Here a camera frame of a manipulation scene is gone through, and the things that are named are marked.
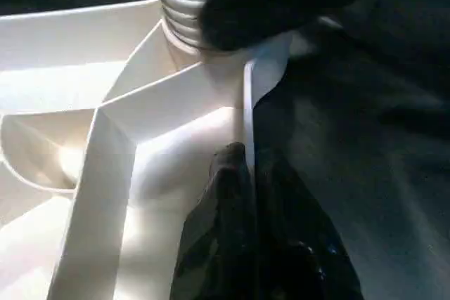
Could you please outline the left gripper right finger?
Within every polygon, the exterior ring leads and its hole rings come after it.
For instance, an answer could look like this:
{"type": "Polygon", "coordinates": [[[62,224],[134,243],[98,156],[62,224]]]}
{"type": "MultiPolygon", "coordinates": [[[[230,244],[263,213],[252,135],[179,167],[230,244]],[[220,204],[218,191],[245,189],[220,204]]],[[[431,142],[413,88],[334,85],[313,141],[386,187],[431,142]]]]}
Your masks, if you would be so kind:
{"type": "Polygon", "coordinates": [[[362,299],[359,277],[333,222],[280,154],[255,166],[269,299],[362,299]]]}

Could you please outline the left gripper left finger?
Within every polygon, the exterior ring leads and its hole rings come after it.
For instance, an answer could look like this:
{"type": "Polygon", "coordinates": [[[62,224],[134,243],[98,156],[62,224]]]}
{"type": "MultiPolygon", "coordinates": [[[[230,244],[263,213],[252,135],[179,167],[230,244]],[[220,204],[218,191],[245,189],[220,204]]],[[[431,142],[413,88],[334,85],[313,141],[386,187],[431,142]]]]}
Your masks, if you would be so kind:
{"type": "Polygon", "coordinates": [[[217,151],[197,204],[187,215],[171,299],[254,299],[257,227],[245,146],[217,151]]]}

